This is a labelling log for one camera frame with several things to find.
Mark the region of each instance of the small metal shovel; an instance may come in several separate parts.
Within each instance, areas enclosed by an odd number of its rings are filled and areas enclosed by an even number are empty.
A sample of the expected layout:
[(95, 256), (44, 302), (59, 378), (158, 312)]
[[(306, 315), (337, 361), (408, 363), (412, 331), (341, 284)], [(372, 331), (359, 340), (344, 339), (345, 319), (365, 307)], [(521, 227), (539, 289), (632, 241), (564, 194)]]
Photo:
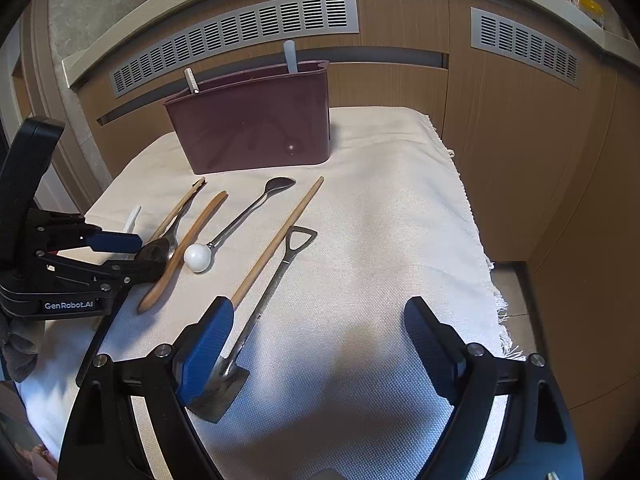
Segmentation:
[[(309, 238), (302, 245), (293, 249), (291, 247), (291, 235), (295, 232), (307, 234)], [(260, 301), (258, 301), (258, 304), (255, 306), (236, 344), (231, 349), (231, 352), (229, 352), (229, 356), (226, 358), (220, 356), (218, 358), (203, 393), (195, 397), (188, 404), (187, 408), (191, 413), (209, 422), (219, 422), (226, 413), (226, 410), (228, 410), (234, 400), (236, 400), (236, 397), (249, 377), (249, 370), (238, 366), (236, 362), (238, 356), (251, 334), (251, 330), (254, 329), (264, 309), (267, 307), (284, 273), (289, 269), (293, 258), (306, 249), (317, 236), (318, 233), (316, 231), (295, 225), (287, 230), (286, 250), (278, 266), (278, 270), (276, 270)]]

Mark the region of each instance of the yellow lid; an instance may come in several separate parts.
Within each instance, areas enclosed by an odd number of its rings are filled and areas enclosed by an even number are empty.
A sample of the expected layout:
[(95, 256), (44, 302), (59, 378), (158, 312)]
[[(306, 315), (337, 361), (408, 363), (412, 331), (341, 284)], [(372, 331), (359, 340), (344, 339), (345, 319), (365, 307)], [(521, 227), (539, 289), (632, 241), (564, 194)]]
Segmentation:
[(586, 10), (590, 10), (594, 14), (604, 16), (604, 9), (598, 2), (594, 0), (580, 0), (580, 5)]

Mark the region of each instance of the wooden chopstick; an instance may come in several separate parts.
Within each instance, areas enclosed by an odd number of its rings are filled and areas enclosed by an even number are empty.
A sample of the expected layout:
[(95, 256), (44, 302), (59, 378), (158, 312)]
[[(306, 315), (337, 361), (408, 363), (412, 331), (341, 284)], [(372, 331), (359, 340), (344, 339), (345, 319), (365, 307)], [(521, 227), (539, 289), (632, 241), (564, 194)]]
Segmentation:
[(191, 195), (193, 195), (203, 183), (204, 177), (201, 177), (199, 181), (191, 186), (191, 189), (187, 191), (187, 194), (180, 199), (180, 202), (178, 202), (173, 209), (171, 209), (171, 212), (164, 220), (162, 220), (162, 223), (158, 226), (158, 229), (156, 229), (156, 231), (151, 235), (151, 238), (149, 238), (150, 242), (156, 240), (156, 238), (159, 238), (166, 231), (166, 228), (171, 223), (171, 220), (174, 219), (174, 217), (178, 214), (178, 211), (182, 209), (182, 206), (187, 202), (188, 199), (191, 198)]
[(298, 218), (300, 218), (300, 215), (302, 215), (302, 212), (305, 210), (306, 206), (309, 204), (309, 202), (311, 202), (311, 199), (316, 195), (316, 192), (318, 192), (318, 189), (320, 189), (320, 186), (322, 186), (323, 182), (324, 182), (323, 176), (321, 176), (318, 180), (316, 180), (316, 183), (313, 184), (313, 186), (305, 195), (305, 197), (296, 206), (296, 208), (293, 210), (291, 215), (289, 215), (289, 218), (287, 218), (287, 221), (284, 222), (284, 225), (280, 228), (280, 231), (278, 231), (276, 235), (273, 237), (273, 240), (271, 240), (271, 243), (267, 245), (267, 248), (264, 250), (260, 258), (258, 258), (258, 261), (249, 271), (246, 278), (240, 284), (240, 286), (238, 287), (238, 290), (236, 290), (236, 293), (231, 298), (231, 304), (234, 306), (234, 309), (238, 308), (238, 305), (242, 301), (242, 298), (245, 297), (245, 295), (247, 294), (251, 286), (254, 284), (255, 280), (258, 278), (258, 276), (264, 269), (264, 266), (275, 254), (276, 250), (278, 249), (278, 246), (284, 240), (284, 237), (287, 235), (287, 231), (289, 230), (289, 228), (293, 224), (295, 224)]
[(226, 197), (228, 197), (226, 191), (221, 191), (215, 197), (213, 197), (213, 200), (211, 200), (206, 208), (204, 208), (202, 213), (200, 213), (200, 216), (198, 216), (196, 221), (193, 223), (185, 237), (176, 248), (174, 255), (169, 260), (169, 263), (167, 263), (162, 277), (154, 283), (154, 286), (149, 289), (148, 293), (146, 293), (145, 297), (142, 298), (142, 301), (140, 301), (140, 304), (138, 305), (138, 314), (146, 312), (156, 304), (156, 301), (158, 301), (167, 285), (169, 285), (169, 281), (171, 280), (172, 276), (182, 267), (182, 264), (184, 263), (184, 251), (186, 251), (187, 247), (193, 244), (196, 238), (198, 238), (198, 234), (200, 233), (202, 228), (209, 221), (210, 217), (217, 211), (220, 205), (222, 205), (222, 203), (226, 200)]

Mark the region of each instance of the jar with yellow lid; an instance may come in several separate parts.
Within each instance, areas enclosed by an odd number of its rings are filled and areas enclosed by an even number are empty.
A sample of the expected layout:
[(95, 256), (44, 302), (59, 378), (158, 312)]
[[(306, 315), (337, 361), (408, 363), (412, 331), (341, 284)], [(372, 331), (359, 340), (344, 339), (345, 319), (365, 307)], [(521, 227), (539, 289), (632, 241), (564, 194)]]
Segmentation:
[(580, 0), (580, 10), (604, 28), (604, 9), (594, 0)]

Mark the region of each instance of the metal screw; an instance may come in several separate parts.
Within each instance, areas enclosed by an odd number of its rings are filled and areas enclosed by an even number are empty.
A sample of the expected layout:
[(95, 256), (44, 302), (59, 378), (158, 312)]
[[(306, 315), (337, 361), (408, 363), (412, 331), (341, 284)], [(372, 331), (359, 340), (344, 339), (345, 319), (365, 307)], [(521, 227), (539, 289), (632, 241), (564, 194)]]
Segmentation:
[(475, 357), (484, 355), (484, 347), (480, 343), (469, 343), (466, 350)]
[(94, 357), (94, 366), (96, 368), (100, 368), (101, 366), (104, 366), (105, 364), (107, 364), (107, 355), (106, 354), (98, 354), (96, 357)]
[(171, 345), (162, 343), (161, 345), (156, 346), (154, 349), (154, 355), (156, 357), (167, 357), (171, 353), (171, 350)]
[(545, 365), (545, 358), (540, 354), (531, 354), (529, 360), (536, 366), (542, 368)]

